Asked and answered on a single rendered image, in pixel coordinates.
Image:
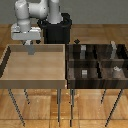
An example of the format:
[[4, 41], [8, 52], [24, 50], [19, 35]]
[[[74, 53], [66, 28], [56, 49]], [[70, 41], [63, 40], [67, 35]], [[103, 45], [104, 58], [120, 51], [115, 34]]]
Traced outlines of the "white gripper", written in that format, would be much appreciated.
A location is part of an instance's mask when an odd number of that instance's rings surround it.
[[32, 27], [28, 32], [22, 32], [17, 24], [11, 26], [11, 38], [20, 40], [24, 45], [31, 45], [34, 40], [41, 39], [41, 29]]

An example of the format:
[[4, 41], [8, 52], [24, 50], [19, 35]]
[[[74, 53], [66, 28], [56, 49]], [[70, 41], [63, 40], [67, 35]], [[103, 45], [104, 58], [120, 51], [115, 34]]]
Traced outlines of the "grey milk carton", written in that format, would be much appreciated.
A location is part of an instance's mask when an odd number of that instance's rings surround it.
[[28, 55], [34, 55], [34, 53], [35, 53], [34, 46], [28, 45], [27, 48], [28, 48]]

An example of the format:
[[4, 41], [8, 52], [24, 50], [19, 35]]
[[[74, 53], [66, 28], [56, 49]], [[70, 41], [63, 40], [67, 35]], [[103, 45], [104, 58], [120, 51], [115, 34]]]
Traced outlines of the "grey carton-shaped block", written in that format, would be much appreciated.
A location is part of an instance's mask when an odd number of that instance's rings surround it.
[[80, 59], [85, 59], [86, 45], [81, 45]]

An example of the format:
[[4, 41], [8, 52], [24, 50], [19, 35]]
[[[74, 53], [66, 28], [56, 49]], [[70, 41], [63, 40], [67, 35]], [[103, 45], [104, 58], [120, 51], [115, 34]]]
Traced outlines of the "dark wooden compartment bin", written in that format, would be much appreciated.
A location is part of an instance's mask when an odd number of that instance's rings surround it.
[[[85, 59], [80, 59], [81, 45], [86, 45]], [[68, 44], [66, 46], [66, 79], [69, 89], [128, 89], [128, 50], [116, 44], [111, 59], [111, 44]], [[119, 73], [113, 68], [121, 68]], [[87, 78], [82, 78], [87, 70]]]

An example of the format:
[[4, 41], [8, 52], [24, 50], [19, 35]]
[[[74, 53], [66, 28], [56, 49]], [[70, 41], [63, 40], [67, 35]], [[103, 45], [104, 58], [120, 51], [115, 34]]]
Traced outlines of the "light wooden bin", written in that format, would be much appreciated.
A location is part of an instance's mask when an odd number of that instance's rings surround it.
[[8, 44], [0, 58], [0, 89], [64, 89], [65, 46], [34, 46], [29, 55], [20, 44]]

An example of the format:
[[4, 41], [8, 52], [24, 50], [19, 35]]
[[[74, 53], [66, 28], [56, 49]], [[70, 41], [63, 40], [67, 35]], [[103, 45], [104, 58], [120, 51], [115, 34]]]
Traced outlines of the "thin metal table leg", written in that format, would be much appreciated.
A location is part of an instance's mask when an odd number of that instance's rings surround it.
[[108, 116], [107, 120], [106, 120], [105, 127], [108, 126], [108, 124], [109, 124], [109, 122], [111, 120], [111, 117], [112, 117], [112, 115], [113, 115], [113, 113], [114, 113], [114, 111], [115, 111], [115, 109], [116, 109], [116, 107], [118, 105], [118, 102], [119, 102], [119, 100], [120, 100], [120, 98], [122, 96], [122, 93], [123, 93], [123, 89], [120, 90], [120, 92], [119, 92], [119, 94], [117, 96], [117, 99], [116, 99], [115, 103], [113, 104], [113, 107], [112, 107], [112, 109], [111, 109], [111, 111], [109, 113], [109, 116]]
[[29, 98], [28, 98], [27, 89], [24, 89], [24, 94], [25, 94], [25, 97], [26, 97], [27, 103], [28, 103], [28, 104], [30, 104], [30, 100], [29, 100]]
[[61, 89], [57, 89], [58, 122], [60, 123]]
[[70, 89], [70, 105], [71, 105], [70, 127], [72, 127], [73, 107], [74, 107], [74, 89]]
[[21, 115], [21, 112], [20, 112], [20, 110], [19, 110], [19, 107], [18, 107], [18, 105], [17, 105], [17, 102], [16, 102], [16, 100], [15, 100], [15, 97], [14, 97], [14, 95], [13, 95], [12, 90], [11, 90], [11, 89], [8, 89], [8, 93], [9, 93], [9, 95], [10, 95], [10, 97], [11, 97], [11, 100], [12, 100], [12, 102], [13, 102], [13, 105], [15, 106], [15, 109], [16, 109], [16, 112], [17, 112], [17, 114], [18, 114], [18, 116], [19, 116], [19, 119], [20, 119], [20, 121], [22, 122], [22, 125], [25, 127], [24, 119], [23, 119], [23, 117], [22, 117], [22, 115]]
[[107, 89], [104, 90], [103, 94], [102, 94], [102, 97], [101, 97], [101, 104], [103, 103], [104, 101], [104, 97], [105, 97], [105, 94], [107, 92]]

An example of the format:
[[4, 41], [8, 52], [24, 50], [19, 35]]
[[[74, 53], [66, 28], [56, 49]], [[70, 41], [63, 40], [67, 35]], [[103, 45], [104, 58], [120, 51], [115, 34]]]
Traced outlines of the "small grey cube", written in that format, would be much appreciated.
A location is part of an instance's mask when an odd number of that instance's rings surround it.
[[82, 70], [82, 78], [87, 78], [87, 70]]

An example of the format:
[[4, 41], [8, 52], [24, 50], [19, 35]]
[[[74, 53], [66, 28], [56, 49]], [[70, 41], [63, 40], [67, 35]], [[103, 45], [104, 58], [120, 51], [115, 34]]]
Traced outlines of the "tall thin grey box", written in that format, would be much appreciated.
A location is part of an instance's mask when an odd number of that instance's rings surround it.
[[111, 45], [112, 45], [111, 59], [114, 59], [115, 55], [116, 55], [117, 47], [116, 47], [116, 43], [114, 41], [111, 41]]

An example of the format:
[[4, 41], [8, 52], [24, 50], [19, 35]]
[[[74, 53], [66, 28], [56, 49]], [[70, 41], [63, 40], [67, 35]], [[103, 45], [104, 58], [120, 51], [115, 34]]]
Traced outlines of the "small grey can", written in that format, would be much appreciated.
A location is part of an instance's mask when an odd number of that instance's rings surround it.
[[113, 72], [119, 73], [120, 71], [121, 71], [121, 68], [119, 68], [119, 67], [117, 67], [117, 66], [115, 66], [115, 67], [113, 68]]

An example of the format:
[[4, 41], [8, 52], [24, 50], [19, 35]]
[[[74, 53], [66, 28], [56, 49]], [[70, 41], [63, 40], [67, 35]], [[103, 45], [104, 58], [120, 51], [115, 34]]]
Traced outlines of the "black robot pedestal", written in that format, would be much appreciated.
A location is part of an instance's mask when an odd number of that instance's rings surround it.
[[70, 42], [72, 20], [68, 13], [62, 13], [62, 18], [63, 20], [57, 24], [51, 24], [47, 20], [37, 22], [43, 31], [45, 44], [68, 44]]

